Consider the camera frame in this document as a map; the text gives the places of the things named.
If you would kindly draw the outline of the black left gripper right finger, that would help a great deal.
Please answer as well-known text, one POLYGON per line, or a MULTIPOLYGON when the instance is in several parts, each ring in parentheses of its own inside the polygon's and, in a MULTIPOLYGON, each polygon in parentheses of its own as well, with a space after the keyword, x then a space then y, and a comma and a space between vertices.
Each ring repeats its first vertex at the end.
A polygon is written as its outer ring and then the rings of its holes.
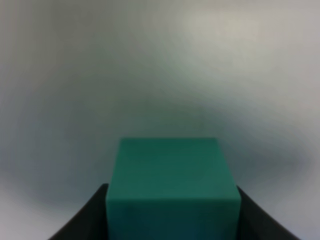
POLYGON ((240 187, 241 207, 237 240, 299 240, 254 202, 240 187))

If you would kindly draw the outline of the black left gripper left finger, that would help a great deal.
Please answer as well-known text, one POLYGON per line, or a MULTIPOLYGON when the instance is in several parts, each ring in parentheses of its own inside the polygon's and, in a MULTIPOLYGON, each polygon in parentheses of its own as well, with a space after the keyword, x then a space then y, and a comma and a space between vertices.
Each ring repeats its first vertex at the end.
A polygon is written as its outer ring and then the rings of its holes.
POLYGON ((106 196, 108 184, 102 184, 89 201, 58 231, 52 240, 107 240, 106 196))

